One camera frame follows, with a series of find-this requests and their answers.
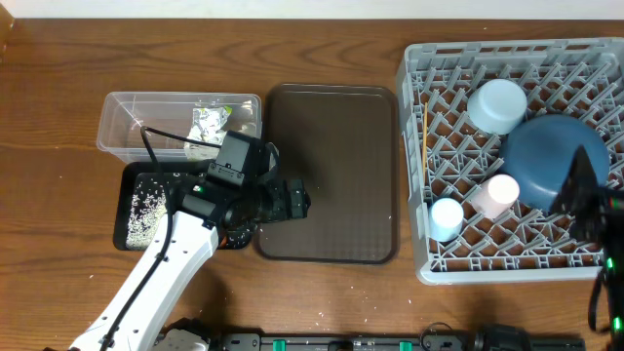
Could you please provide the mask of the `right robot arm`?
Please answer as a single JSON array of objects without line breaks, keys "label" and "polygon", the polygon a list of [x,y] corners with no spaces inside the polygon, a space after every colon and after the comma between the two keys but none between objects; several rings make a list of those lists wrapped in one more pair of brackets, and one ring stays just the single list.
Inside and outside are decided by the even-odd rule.
[{"label": "right robot arm", "polygon": [[[578,147],[550,211],[574,217],[570,236],[602,247],[604,259],[598,273],[588,309],[588,325],[596,333],[609,333],[610,350],[623,351],[623,192],[600,186],[591,160]],[[601,291],[608,302],[609,323],[597,326]]]}]

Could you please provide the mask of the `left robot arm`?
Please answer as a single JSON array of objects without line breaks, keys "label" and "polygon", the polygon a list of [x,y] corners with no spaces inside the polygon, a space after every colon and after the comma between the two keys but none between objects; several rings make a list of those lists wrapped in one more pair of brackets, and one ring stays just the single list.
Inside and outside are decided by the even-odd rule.
[{"label": "left robot arm", "polygon": [[193,276],[218,249],[245,247],[259,225],[302,219],[311,205],[302,180],[278,177],[271,142],[230,131],[198,175],[168,180],[151,160],[166,212],[120,290],[73,350],[150,350]]}]

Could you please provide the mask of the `dark blue plate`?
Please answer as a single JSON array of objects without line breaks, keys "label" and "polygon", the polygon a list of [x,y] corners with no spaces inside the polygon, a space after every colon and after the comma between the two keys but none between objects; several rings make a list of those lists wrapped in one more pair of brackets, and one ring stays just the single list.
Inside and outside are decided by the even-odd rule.
[{"label": "dark blue plate", "polygon": [[609,174],[609,155],[599,134],[566,115],[544,115],[522,123],[503,142],[499,171],[520,186],[519,201],[542,212],[550,210],[568,175],[578,147],[584,147],[598,183]]}]

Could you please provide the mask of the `wooden chopstick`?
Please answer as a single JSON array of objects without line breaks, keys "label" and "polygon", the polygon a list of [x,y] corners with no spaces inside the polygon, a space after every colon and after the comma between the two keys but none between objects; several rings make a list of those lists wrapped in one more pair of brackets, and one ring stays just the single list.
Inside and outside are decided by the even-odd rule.
[{"label": "wooden chopstick", "polygon": [[421,150],[421,162],[423,176],[427,172],[427,136],[428,136],[428,101],[424,103],[423,116],[422,116],[422,150]]}]

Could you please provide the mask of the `light blue cup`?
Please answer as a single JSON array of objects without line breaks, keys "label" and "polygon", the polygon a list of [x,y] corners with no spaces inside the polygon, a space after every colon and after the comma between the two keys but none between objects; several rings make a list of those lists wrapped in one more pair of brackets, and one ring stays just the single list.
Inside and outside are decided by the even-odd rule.
[{"label": "light blue cup", "polygon": [[440,198],[429,209],[429,237],[437,242],[457,238],[462,228],[464,211],[452,198]]}]

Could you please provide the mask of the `pink cup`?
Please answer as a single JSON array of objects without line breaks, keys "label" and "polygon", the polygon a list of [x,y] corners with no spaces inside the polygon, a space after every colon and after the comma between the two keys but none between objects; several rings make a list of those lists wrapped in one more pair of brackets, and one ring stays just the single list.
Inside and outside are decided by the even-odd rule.
[{"label": "pink cup", "polygon": [[520,196],[519,184],[509,175],[495,175],[482,184],[470,200],[485,218],[496,219],[509,210]]}]

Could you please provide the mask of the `green snack wrapper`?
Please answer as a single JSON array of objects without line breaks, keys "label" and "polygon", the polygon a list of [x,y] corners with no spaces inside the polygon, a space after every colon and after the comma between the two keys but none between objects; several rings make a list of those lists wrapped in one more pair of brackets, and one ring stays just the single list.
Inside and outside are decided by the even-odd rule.
[{"label": "green snack wrapper", "polygon": [[[222,145],[226,131],[225,124],[232,112],[229,106],[199,107],[193,109],[193,120],[188,139]],[[215,159],[219,149],[186,142],[184,152],[190,161]]]}]

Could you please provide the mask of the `light blue rice bowl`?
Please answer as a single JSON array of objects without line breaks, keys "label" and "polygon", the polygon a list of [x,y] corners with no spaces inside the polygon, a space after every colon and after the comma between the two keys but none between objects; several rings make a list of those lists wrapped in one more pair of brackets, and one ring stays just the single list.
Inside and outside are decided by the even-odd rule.
[{"label": "light blue rice bowl", "polygon": [[516,83],[506,79],[486,82],[467,102],[473,125],[488,134],[507,135],[523,120],[527,96]]}]

